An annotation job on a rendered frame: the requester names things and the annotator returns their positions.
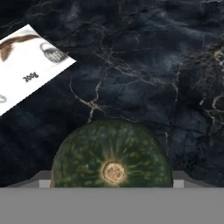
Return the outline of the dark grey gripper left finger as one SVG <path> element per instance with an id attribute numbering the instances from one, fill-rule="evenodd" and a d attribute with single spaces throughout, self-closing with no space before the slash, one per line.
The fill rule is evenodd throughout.
<path id="1" fill-rule="evenodd" d="M 51 172 L 40 171 L 32 178 L 10 185 L 10 188 L 49 188 L 51 183 Z"/>

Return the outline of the white printed box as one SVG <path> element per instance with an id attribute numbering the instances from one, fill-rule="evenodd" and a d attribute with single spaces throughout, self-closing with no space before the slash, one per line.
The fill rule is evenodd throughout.
<path id="1" fill-rule="evenodd" d="M 29 24 L 0 39 L 0 116 L 75 62 Z"/>

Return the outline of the dark green squash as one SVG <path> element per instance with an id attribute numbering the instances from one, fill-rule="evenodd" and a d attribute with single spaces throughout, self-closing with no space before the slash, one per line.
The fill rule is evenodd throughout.
<path id="1" fill-rule="evenodd" d="M 143 125 L 97 120 L 78 128 L 60 145 L 51 188 L 172 187 L 165 150 Z"/>

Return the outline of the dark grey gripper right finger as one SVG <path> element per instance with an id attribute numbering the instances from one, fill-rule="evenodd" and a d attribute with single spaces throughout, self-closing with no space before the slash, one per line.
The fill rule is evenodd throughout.
<path id="1" fill-rule="evenodd" d="M 202 181 L 191 178 L 183 171 L 173 171 L 172 176 L 173 176 L 174 188 L 195 188 L 195 187 L 214 188 L 213 185 L 209 185 Z"/>

